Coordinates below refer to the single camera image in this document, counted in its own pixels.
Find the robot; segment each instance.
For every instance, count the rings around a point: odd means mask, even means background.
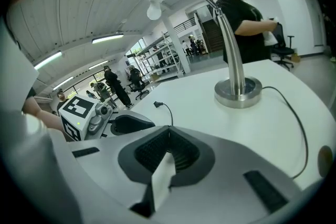
[[[250,223],[274,215],[281,222],[295,210],[290,201],[305,194],[281,170],[235,142],[155,126],[132,111],[113,114],[107,105],[79,95],[59,112],[76,142],[67,143],[33,116],[1,115],[6,123],[1,152],[12,179],[53,222]],[[161,186],[166,196],[158,206],[154,175],[167,154],[174,173]],[[286,214],[279,213],[284,209]]]

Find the black pants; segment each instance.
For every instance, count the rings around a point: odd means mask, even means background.
[[[120,99],[120,101],[124,105],[130,105],[131,104],[131,100],[128,97],[127,93],[125,92],[124,88],[120,84],[113,85],[113,87],[114,87],[115,92],[116,92],[115,94]]]
[[[190,55],[189,49],[185,49],[185,53],[187,54],[187,56],[189,56]]]
[[[193,46],[192,46],[192,49],[193,49],[193,51],[194,51],[194,54],[197,55],[197,49],[196,49],[196,47],[193,47]]]

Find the hand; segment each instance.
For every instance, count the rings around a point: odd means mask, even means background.
[[[278,25],[278,22],[274,20],[266,20],[265,22],[267,23],[267,31],[270,32],[273,32]]]

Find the office chair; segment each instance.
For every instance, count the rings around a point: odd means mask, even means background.
[[[140,83],[141,77],[138,73],[132,73],[131,74],[131,81],[132,81],[132,84],[134,85],[134,86],[129,85],[129,87],[131,88],[131,92],[136,92],[136,91],[139,92],[139,95],[137,97],[135,97],[136,100],[138,99],[138,97],[141,100],[143,95],[149,93],[149,90],[144,90],[143,91],[143,89],[145,88],[145,84]]]
[[[282,24],[278,24],[272,33],[275,36],[278,43],[275,44],[273,48],[271,48],[271,53],[277,54],[280,57],[280,60],[276,60],[274,62],[276,62],[278,65],[286,67],[289,71],[290,69],[288,65],[291,65],[292,68],[294,67],[294,65],[291,62],[284,61],[284,58],[285,56],[294,53],[294,50],[292,49],[292,38],[294,36],[288,36],[289,37],[289,48],[288,48],[286,47]]]

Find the ceiling light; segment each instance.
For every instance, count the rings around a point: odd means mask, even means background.
[[[39,70],[42,66],[45,66],[47,63],[51,62],[52,60],[55,60],[57,57],[60,57],[62,55],[62,52],[57,52],[47,59],[43,60],[42,62],[38,63],[37,65],[34,66],[36,70]]]
[[[73,79],[73,77],[66,79],[65,81],[61,82],[59,85],[54,87],[53,90],[55,91],[58,87],[62,86],[63,84],[67,83],[69,80],[72,80],[72,79]]]
[[[97,67],[97,66],[100,66],[100,65],[102,65],[103,63],[106,63],[106,62],[108,62],[108,61],[106,60],[106,61],[104,61],[104,62],[100,62],[100,63],[96,64],[96,65],[93,66],[93,67],[89,67],[89,70],[91,70],[92,68],[95,68],[95,67]]]
[[[113,35],[113,36],[95,38],[95,39],[92,40],[92,44],[102,42],[102,41],[106,41],[106,40],[110,40],[110,39],[121,38],[123,36],[124,36],[124,34],[118,34],[118,35]]]

